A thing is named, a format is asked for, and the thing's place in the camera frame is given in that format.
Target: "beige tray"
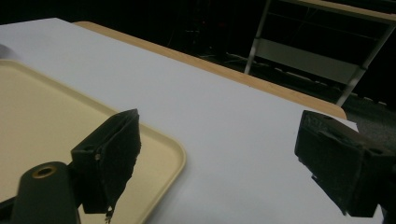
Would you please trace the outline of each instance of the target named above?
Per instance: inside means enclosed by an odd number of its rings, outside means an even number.
[[[0,202],[16,195],[28,169],[47,161],[68,164],[70,150],[115,113],[21,63],[0,60]],[[141,153],[112,223],[144,222],[186,162],[172,138],[144,124],[140,135]],[[104,223],[105,215],[79,213],[83,224]]]

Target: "floor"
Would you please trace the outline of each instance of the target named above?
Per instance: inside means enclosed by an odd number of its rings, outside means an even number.
[[[243,72],[246,58],[226,54],[221,58],[215,54],[193,54],[201,59]],[[335,103],[343,86],[322,80],[309,74],[302,74],[269,62],[255,62],[250,74],[278,85]],[[396,110],[368,98],[352,93],[342,105],[347,119],[357,123],[360,133],[381,146],[396,152]]]

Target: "wooden table edge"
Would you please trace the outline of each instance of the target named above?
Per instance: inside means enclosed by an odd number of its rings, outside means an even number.
[[[98,34],[105,35],[114,39],[117,39],[121,42],[131,44],[134,46],[137,46],[141,49],[146,49],[158,54],[161,54],[162,56],[192,65],[197,68],[201,68],[203,70],[206,70],[207,72],[214,73],[216,75],[226,77],[228,79],[231,79],[233,81],[239,82],[241,84],[247,85],[251,88],[260,90],[260,91],[265,91],[270,94],[273,94],[275,96],[281,97],[283,99],[292,101],[294,103],[297,103],[299,105],[305,105],[307,107],[316,109],[317,111],[320,111],[322,113],[326,113],[328,115],[336,116],[337,118],[341,119],[347,119],[347,115],[345,111],[341,108],[339,105],[335,105],[323,100],[320,100],[318,98],[315,98],[313,96],[309,96],[297,91],[293,91],[291,89],[276,85],[274,83],[249,76],[244,73],[240,73],[238,71],[235,71],[233,69],[215,64],[215,63],[210,63],[205,60],[190,56],[188,54],[169,49],[151,42],[148,42],[146,40],[127,35],[115,30],[112,30],[110,28],[107,28],[105,26],[90,22],[90,21],[77,21],[74,22],[75,25],[83,27],[85,29],[94,31]]]

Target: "desk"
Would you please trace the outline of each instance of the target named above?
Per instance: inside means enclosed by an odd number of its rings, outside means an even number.
[[[362,64],[345,63],[329,57],[277,44],[276,42],[261,38],[262,29],[268,15],[272,0],[266,1],[264,10],[262,12],[262,18],[260,20],[259,27],[257,29],[257,33],[255,39],[253,40],[253,44],[247,59],[245,73],[249,73],[254,57],[259,56],[270,61],[282,63],[317,76],[326,77],[328,79],[346,84],[342,95],[337,100],[337,104],[342,105],[349,96],[349,94],[352,93],[358,82],[361,80],[362,76],[368,69],[375,55],[381,50],[382,46],[392,34],[393,30],[396,27],[396,15],[376,12],[358,7],[346,6],[322,0],[279,1],[305,7],[313,7],[320,10],[330,11],[333,13],[356,17],[368,21],[377,21],[385,23],[388,26],[388,29],[378,39],[375,47],[369,53],[369,55],[367,55],[365,61]]]
[[[128,43],[187,57],[99,28]],[[2,25],[0,44],[6,49],[2,58],[118,110],[138,108],[142,122],[186,148],[185,170],[147,223],[382,221],[380,211],[374,219],[344,217],[298,162],[293,150],[307,106],[57,19]]]

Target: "white table surface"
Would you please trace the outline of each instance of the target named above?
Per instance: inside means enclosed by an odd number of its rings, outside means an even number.
[[[184,171],[148,223],[382,221],[379,209],[374,218],[344,217],[298,162],[307,107],[58,19],[1,25],[0,59],[119,111],[137,108],[142,122],[186,148]]]

